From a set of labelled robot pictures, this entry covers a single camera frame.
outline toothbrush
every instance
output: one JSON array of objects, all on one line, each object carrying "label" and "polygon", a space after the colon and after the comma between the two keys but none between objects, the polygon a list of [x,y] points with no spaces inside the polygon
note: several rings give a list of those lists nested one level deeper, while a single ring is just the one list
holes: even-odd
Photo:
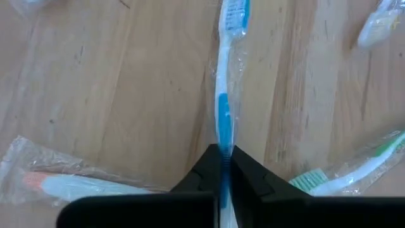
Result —
[{"label": "toothbrush", "polygon": [[387,161],[399,146],[405,143],[405,132],[402,132],[395,140],[383,144],[377,149],[376,157],[370,158],[355,171],[343,177],[329,180],[325,173],[317,168],[302,174],[292,180],[290,184],[309,193],[312,196],[330,196],[337,191],[354,184],[370,175],[380,165]]},{"label": "toothbrush", "polygon": [[399,15],[403,13],[404,7],[404,0],[382,0],[361,30],[358,46],[369,48],[388,38],[399,23]]},{"label": "toothbrush", "polygon": [[221,151],[220,227],[232,223],[232,200],[230,199],[230,157],[233,144],[233,123],[230,116],[227,73],[229,52],[233,41],[246,34],[249,20],[250,0],[223,0],[219,19],[220,48],[216,71],[215,120],[216,135]]},{"label": "toothbrush", "polygon": [[115,196],[123,194],[150,194],[152,192],[106,180],[79,175],[27,172],[23,183],[39,192],[72,202],[88,196]]}]

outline wood grain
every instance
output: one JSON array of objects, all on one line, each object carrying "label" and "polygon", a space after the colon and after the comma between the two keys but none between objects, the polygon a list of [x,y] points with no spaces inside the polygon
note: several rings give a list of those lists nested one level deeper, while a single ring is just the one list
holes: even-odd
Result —
[{"label": "wood grain", "polygon": [[136,1],[100,162],[173,186],[187,171],[217,14],[200,0]]},{"label": "wood grain", "polygon": [[[0,155],[21,134],[172,187],[216,141],[220,3],[56,1],[29,23],[0,0]],[[355,46],[376,4],[252,1],[238,146],[289,179],[404,127],[405,26]],[[20,215],[49,227],[32,207]],[[10,227],[29,223],[5,210]]]}]

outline black device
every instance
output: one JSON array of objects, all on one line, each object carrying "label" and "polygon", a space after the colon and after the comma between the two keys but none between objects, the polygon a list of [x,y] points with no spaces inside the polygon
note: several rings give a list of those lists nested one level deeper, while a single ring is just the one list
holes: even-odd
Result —
[{"label": "black device", "polygon": [[[240,228],[404,226],[405,198],[315,198],[235,146],[232,201]],[[66,227],[219,227],[220,151],[212,144],[169,193],[79,199],[60,213]]]}]

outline blue toothbrush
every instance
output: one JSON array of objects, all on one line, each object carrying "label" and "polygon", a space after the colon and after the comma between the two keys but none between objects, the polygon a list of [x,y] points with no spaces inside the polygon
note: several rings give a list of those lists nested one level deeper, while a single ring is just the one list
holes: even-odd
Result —
[{"label": "blue toothbrush", "polygon": [[232,43],[246,34],[250,0],[223,0],[219,20],[220,49],[216,71],[215,120],[221,151],[220,227],[230,227],[230,157],[233,145],[233,123],[229,110],[227,73]]}]

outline plastic wrapper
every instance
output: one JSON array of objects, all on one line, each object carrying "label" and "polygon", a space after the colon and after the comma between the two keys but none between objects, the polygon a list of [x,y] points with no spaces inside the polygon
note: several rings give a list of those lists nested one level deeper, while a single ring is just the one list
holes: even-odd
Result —
[{"label": "plastic wrapper", "polygon": [[367,19],[358,38],[358,46],[370,48],[389,37],[404,13],[405,0],[381,0]]},{"label": "plastic wrapper", "polygon": [[[233,40],[232,44],[230,45],[229,56],[228,56],[228,66],[227,66],[227,94],[228,94],[228,105],[229,105],[229,115],[230,115],[230,123],[231,123],[231,131],[230,131],[230,146],[231,148],[235,146],[235,140],[237,138],[238,132],[238,121],[240,116],[240,97],[243,92],[243,77],[244,72],[246,69],[247,64],[247,56],[248,56],[248,49],[247,49],[247,39],[246,39],[246,32],[242,31],[235,35],[235,39]],[[218,82],[216,81],[218,75],[218,58],[221,56],[215,55],[210,58],[209,61],[209,69],[211,71],[211,91],[214,91],[218,86]],[[213,102],[212,104],[208,104],[213,107],[215,112],[217,112],[217,94],[215,97],[209,100]],[[217,140],[218,143],[220,141],[220,137],[218,135],[218,126],[217,126],[217,114],[214,115],[216,120],[213,120],[212,123],[216,124],[215,129],[217,131]]]},{"label": "plastic wrapper", "polygon": [[63,206],[87,196],[149,194],[165,189],[114,175],[82,159],[17,137],[0,164],[0,203]]},{"label": "plastic wrapper", "polygon": [[24,16],[30,16],[54,0],[9,0],[14,8]]},{"label": "plastic wrapper", "polygon": [[392,167],[405,153],[405,131],[394,131],[361,148],[343,164],[301,174],[290,180],[313,196],[359,196]]}]

